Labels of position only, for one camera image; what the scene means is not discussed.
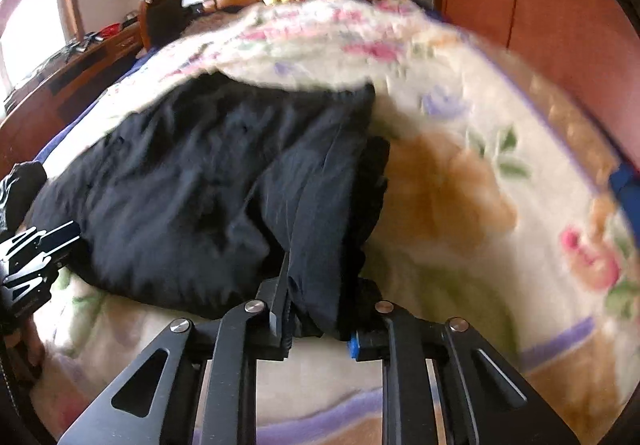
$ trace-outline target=pink flower pattern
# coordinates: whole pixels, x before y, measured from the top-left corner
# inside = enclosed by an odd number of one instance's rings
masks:
[[[394,44],[378,41],[348,44],[342,50],[353,55],[373,57],[380,62],[396,62],[400,51]]]
[[[616,252],[606,243],[585,242],[578,230],[568,227],[560,234],[560,246],[572,275],[588,289],[604,291],[618,282],[621,269]]]
[[[291,24],[281,27],[261,27],[241,33],[238,38],[242,40],[266,41],[270,39],[288,39],[292,37],[315,37],[319,30],[302,24]]]
[[[81,397],[68,397],[63,399],[60,402],[60,413],[58,414],[58,425],[60,428],[66,431],[88,406],[89,401]]]
[[[381,11],[397,13],[398,15],[408,15],[414,13],[417,9],[417,6],[412,2],[398,0],[381,0],[374,3],[374,6]]]
[[[362,22],[362,12],[357,10],[334,10],[334,22]]]

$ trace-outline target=bed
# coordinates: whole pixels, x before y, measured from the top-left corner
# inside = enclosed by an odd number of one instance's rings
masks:
[[[49,178],[202,72],[291,89],[371,81],[372,131],[391,153],[363,274],[416,316],[468,319],[596,443],[640,379],[640,269],[608,193],[620,159],[606,138],[518,57],[411,0],[257,1],[206,0],[209,10],[248,6],[108,89],[47,157]],[[63,269],[35,317],[47,355],[31,400],[50,433],[177,315]],[[380,364],[351,361],[343,343],[296,342],[287,362],[261,363],[257,375],[260,445],[380,442]]]

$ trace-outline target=green leaf pattern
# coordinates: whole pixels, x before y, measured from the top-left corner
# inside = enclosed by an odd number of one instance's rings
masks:
[[[413,44],[411,51],[415,57],[420,57],[424,59],[433,59],[434,57],[433,47],[427,46],[422,43]]]
[[[621,279],[607,293],[605,308],[610,315],[622,320],[631,320],[636,311],[636,299],[640,294],[640,285]]]
[[[444,322],[455,316],[465,317],[516,364],[518,340],[513,315],[488,283],[465,269],[419,264],[401,251],[383,252],[370,243],[365,252],[362,275],[376,281],[385,298],[426,320]],[[398,274],[401,278],[395,289],[392,283],[398,280]]]
[[[65,310],[71,310],[74,323],[69,330],[69,346],[61,349],[68,357],[76,357],[86,344],[105,298],[106,293],[96,289],[88,295],[71,297]]]
[[[498,135],[498,150],[500,153],[513,152],[518,146],[518,137],[511,125],[509,128],[502,130]]]
[[[58,278],[51,286],[52,290],[64,290],[69,286],[71,282],[71,272],[68,268],[63,267],[58,271]]]
[[[466,146],[478,153],[481,158],[491,154],[484,138],[471,128],[466,130]],[[518,147],[518,136],[513,125],[498,132],[495,155],[491,158],[501,177],[506,179],[526,180],[531,177],[529,166],[513,153]]]
[[[520,160],[516,158],[505,158],[498,156],[496,158],[500,175],[505,178],[519,178],[526,179],[531,176],[529,168]]]
[[[622,254],[622,257],[628,259],[631,256],[633,243],[622,232],[614,231],[613,242]]]

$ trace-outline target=black cloth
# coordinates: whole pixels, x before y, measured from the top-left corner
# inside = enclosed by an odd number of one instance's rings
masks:
[[[69,267],[111,293],[220,317],[290,252],[290,292],[346,336],[350,299],[386,182],[367,139],[374,89],[284,91],[222,73],[126,118],[36,198],[30,224],[74,220]]]
[[[14,165],[0,181],[0,243],[14,237],[46,181],[47,173],[37,161]]]

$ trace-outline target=black clamp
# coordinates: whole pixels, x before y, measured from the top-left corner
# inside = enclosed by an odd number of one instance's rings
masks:
[[[201,388],[201,444],[255,445],[257,360],[282,361],[295,309],[288,260],[255,300],[194,326],[175,319],[86,409],[60,445],[192,443]],[[350,342],[357,361],[383,362],[383,445],[436,445],[432,385],[447,445],[578,445],[540,395],[464,319],[436,324],[379,301]],[[426,361],[434,364],[430,379]]]
[[[51,298],[61,261],[80,239],[68,222],[52,232],[35,228],[0,244],[0,334],[10,335]]]

